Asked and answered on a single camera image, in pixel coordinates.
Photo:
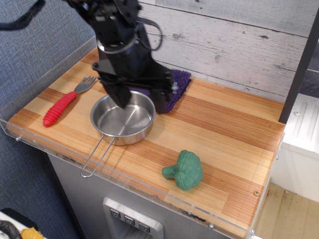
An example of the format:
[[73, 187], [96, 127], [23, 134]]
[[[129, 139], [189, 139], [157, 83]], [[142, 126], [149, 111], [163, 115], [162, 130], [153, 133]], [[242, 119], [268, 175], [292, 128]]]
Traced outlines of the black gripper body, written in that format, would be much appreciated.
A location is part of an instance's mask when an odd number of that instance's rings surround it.
[[143, 76], [163, 75], [168, 68], [152, 58], [151, 51], [134, 41], [128, 45], [104, 46], [97, 42], [99, 61], [92, 65], [102, 81], [129, 87]]

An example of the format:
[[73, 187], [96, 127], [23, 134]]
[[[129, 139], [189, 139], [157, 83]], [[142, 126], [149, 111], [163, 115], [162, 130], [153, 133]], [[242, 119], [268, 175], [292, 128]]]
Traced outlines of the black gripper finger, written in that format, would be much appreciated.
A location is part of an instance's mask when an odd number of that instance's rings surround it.
[[158, 114], [165, 114], [169, 112], [171, 102], [170, 92], [153, 89], [150, 92], [150, 97]]
[[112, 85], [102, 80], [101, 84], [117, 106], [124, 109], [128, 105], [132, 96], [128, 87], [118, 84]]

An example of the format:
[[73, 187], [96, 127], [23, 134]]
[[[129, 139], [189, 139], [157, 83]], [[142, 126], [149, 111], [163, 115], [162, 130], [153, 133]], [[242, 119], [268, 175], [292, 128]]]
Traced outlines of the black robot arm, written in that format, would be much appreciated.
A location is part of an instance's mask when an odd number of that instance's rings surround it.
[[120, 108], [131, 99], [130, 89], [149, 90], [156, 112], [164, 114], [176, 91], [172, 71], [152, 58], [154, 50], [145, 25], [158, 25], [139, 17], [137, 0], [70, 0], [94, 30], [99, 61], [92, 68], [99, 74], [107, 94]]

